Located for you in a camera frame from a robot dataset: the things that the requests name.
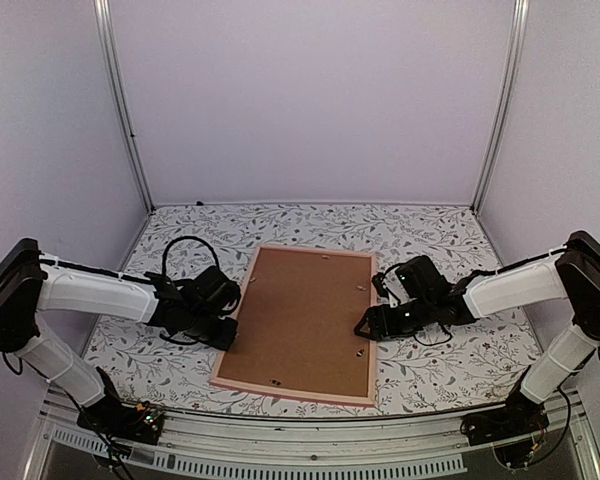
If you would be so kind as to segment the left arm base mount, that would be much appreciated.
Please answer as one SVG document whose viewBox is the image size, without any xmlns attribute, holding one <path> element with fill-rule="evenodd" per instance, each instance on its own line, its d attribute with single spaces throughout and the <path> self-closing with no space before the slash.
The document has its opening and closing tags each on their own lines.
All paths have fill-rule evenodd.
<svg viewBox="0 0 600 480">
<path fill-rule="evenodd" d="M 164 425 L 164 411 L 149 402 L 127 406 L 119 400 L 103 398 L 80 410 L 77 425 L 103 436 L 156 445 Z"/>
</svg>

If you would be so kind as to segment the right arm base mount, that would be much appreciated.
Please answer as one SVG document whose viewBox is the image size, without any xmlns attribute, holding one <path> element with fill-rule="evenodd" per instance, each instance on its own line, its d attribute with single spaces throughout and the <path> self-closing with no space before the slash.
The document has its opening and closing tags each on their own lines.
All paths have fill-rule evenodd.
<svg viewBox="0 0 600 480">
<path fill-rule="evenodd" d="M 528 410 L 503 406 L 465 415 L 461 420 L 460 433 L 471 446 L 475 446 L 530 434 L 548 426 L 549 419 L 543 407 Z"/>
</svg>

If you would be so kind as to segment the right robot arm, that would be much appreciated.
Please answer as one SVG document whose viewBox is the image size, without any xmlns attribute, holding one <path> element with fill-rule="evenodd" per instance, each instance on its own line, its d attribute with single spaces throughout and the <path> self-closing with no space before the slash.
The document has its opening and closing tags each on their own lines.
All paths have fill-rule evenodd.
<svg viewBox="0 0 600 480">
<path fill-rule="evenodd" d="M 471 444 L 547 427 L 545 402 L 600 347 L 600 243 L 584 230 L 546 253 L 496 270 L 474 270 L 455 283 L 424 255 L 390 270 L 406 302 L 368 308 L 353 329 L 355 335 L 373 341 L 409 338 L 432 324 L 466 326 L 517 308 L 570 316 L 521 374 L 502 407 L 462 419 L 461 431 Z"/>
</svg>

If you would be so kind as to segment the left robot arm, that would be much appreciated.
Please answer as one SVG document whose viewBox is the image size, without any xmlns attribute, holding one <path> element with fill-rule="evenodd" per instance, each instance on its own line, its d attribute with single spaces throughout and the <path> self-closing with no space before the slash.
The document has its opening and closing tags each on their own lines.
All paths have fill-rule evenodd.
<svg viewBox="0 0 600 480">
<path fill-rule="evenodd" d="M 0 263 L 0 353 L 13 354 L 78 405 L 82 425 L 114 437 L 136 439 L 161 428 L 159 407 L 127 406 L 110 377 L 81 359 L 42 320 L 46 311 L 117 317 L 229 349 L 238 323 L 232 313 L 241 289 L 213 263 L 195 278 L 174 280 L 167 267 L 133 276 L 80 265 L 43 253 L 34 239 L 20 240 Z"/>
</svg>

